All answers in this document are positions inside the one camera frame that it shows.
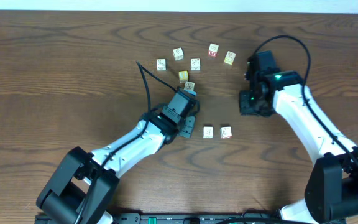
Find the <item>white block blue side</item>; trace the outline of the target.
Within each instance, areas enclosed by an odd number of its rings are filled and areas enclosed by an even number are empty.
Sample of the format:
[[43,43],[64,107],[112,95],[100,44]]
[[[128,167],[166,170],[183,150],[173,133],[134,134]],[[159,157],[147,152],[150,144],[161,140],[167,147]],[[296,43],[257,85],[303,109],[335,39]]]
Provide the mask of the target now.
[[214,127],[213,126],[204,126],[203,127],[203,137],[211,139],[214,136]]

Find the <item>white block red side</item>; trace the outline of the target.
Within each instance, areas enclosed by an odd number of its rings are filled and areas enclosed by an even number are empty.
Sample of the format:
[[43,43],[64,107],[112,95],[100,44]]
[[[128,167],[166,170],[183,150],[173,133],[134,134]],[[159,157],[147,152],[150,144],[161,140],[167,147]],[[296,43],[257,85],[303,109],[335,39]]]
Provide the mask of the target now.
[[220,134],[222,139],[232,138],[232,129],[230,126],[223,126],[220,129]]

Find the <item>apple block blue side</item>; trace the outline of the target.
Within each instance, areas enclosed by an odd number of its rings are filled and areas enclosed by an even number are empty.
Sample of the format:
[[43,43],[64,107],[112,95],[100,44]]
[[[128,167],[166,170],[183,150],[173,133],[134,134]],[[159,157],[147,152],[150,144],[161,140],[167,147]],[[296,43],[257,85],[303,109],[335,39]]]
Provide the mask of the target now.
[[188,91],[188,93],[190,93],[191,95],[193,95],[193,96],[196,96],[197,95],[197,93],[195,92],[195,91]]

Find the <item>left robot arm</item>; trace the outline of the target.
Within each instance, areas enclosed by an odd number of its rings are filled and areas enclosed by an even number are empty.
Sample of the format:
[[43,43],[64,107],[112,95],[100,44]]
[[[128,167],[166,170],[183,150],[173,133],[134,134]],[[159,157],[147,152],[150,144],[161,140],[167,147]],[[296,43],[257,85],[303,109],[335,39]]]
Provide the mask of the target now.
[[62,159],[36,205],[56,223],[112,223],[106,209],[120,178],[177,135],[190,138],[195,121],[192,114],[172,121],[154,113],[101,149],[86,152],[75,147]]

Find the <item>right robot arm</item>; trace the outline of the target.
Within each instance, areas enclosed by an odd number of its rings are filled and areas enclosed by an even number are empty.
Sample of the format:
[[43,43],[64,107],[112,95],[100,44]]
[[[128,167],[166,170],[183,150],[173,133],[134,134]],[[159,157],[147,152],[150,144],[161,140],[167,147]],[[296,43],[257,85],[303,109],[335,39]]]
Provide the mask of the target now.
[[280,115],[304,145],[313,170],[303,199],[279,210],[282,220],[328,223],[358,215],[358,147],[313,99],[296,71],[247,72],[240,92],[243,115]]

